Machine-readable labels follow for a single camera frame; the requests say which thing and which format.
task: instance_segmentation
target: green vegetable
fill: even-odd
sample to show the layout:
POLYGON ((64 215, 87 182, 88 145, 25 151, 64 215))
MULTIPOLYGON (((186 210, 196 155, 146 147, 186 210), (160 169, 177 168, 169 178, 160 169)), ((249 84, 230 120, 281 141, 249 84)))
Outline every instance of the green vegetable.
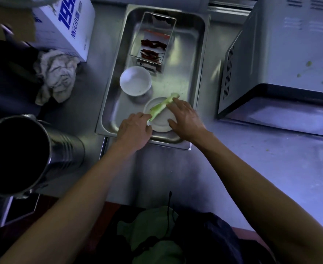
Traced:
POLYGON ((178 93, 172 93, 171 96, 165 99, 163 102, 157 104, 156 106, 153 106, 149 110, 149 114, 152 115, 152 118, 148 120, 148 122, 151 122, 153 119, 155 119, 155 117, 158 116, 164 110, 164 108, 166 108, 167 104, 171 104, 173 102, 174 97, 179 98, 180 95, 178 93))

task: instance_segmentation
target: white towel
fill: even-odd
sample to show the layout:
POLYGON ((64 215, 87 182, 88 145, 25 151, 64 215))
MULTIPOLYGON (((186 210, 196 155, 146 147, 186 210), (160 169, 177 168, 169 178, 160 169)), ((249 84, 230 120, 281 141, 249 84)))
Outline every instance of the white towel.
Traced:
POLYGON ((42 106, 49 101, 50 97, 54 97, 58 103, 67 100, 75 84, 79 62, 77 57, 69 56, 59 50, 40 52, 33 68, 37 76, 43 79, 44 84, 38 91, 35 103, 42 106))

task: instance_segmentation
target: cardboard box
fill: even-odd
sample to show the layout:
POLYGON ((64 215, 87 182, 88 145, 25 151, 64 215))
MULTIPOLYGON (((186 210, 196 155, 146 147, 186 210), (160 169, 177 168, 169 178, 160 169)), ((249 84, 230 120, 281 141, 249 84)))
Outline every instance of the cardboard box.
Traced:
POLYGON ((32 9, 37 49, 58 49, 87 61, 95 11, 90 0, 60 0, 32 9))

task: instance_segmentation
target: stainless steel tray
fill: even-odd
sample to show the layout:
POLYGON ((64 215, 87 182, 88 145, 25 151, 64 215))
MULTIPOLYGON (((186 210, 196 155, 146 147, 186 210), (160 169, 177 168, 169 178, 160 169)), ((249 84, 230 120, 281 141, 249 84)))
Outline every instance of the stainless steel tray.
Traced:
MULTIPOLYGON (((196 109, 209 23, 209 15, 129 4, 126 8, 119 39, 120 45, 106 87, 96 133, 116 137, 123 119, 131 113, 142 112, 150 99, 168 97, 171 93, 179 93, 181 100, 188 101, 196 109), (125 69, 133 66, 129 53, 144 12, 175 17, 177 22, 171 43, 168 45, 170 47, 164 57, 163 73, 151 72, 152 91, 142 97, 131 97, 121 90, 119 79, 125 69)), ((191 149, 191 144, 181 140, 173 131, 153 132, 150 142, 184 150, 191 149)))

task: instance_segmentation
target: metal pot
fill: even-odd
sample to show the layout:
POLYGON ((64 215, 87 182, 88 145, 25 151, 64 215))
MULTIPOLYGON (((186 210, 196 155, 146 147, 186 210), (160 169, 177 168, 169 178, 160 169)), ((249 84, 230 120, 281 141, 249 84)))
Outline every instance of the metal pot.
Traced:
POLYGON ((84 160, 84 146, 34 115, 0 119, 0 196, 21 196, 84 160))

